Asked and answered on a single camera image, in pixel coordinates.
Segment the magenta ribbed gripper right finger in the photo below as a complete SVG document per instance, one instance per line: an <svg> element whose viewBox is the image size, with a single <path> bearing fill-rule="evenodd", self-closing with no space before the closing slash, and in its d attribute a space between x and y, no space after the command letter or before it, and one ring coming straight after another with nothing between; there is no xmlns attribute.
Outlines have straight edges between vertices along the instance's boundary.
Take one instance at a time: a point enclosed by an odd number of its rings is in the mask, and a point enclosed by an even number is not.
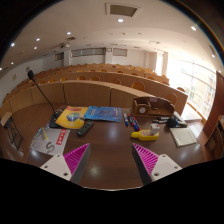
<svg viewBox="0 0 224 224"><path fill-rule="evenodd" d="M132 144L132 155L136 162L143 185L148 185L181 170L181 167L168 155L158 155L135 143Z"/></svg>

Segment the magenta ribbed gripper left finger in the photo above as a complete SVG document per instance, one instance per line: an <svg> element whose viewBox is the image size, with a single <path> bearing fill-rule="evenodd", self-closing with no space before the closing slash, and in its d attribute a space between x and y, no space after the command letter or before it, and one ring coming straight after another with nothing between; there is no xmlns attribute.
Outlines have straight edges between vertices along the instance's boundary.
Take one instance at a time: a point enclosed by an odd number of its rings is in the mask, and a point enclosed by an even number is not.
<svg viewBox="0 0 224 224"><path fill-rule="evenodd" d="M65 155L53 156L41 169L79 185L89 156L90 144L87 143Z"/></svg>

